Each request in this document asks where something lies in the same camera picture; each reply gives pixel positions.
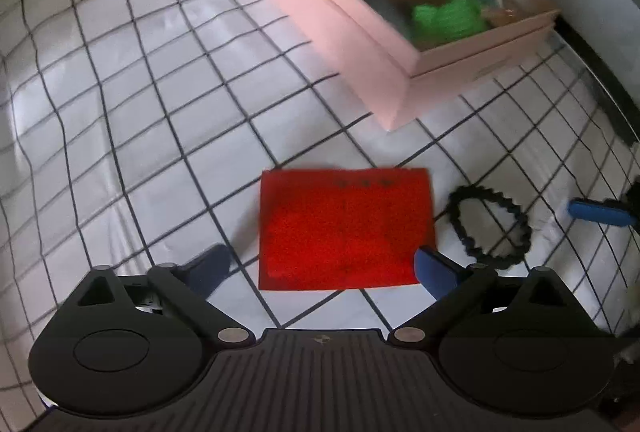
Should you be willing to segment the checkered white tablecloth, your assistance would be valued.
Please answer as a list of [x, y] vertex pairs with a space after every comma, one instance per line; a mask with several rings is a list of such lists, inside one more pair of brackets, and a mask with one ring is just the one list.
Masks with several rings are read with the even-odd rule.
[[395, 132], [272, 0], [1, 0], [1, 426], [44, 409], [32, 343], [96, 265], [142, 274], [216, 243], [232, 259], [215, 305], [269, 327], [390, 330], [431, 303], [418, 287], [258, 288], [259, 178], [271, 167], [424, 166], [442, 210], [461, 184], [512, 197], [533, 248], [594, 322], [621, 334], [639, 238], [572, 221], [569, 199], [621, 195], [639, 150], [596, 81], [550, 35], [522, 63]]

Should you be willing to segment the pink box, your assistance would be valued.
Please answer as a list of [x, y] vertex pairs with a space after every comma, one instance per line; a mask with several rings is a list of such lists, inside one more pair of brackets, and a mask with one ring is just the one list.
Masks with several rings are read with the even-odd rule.
[[415, 48], [364, 0], [274, 0], [323, 60], [393, 131], [530, 57], [559, 11], [536, 14], [429, 50]]

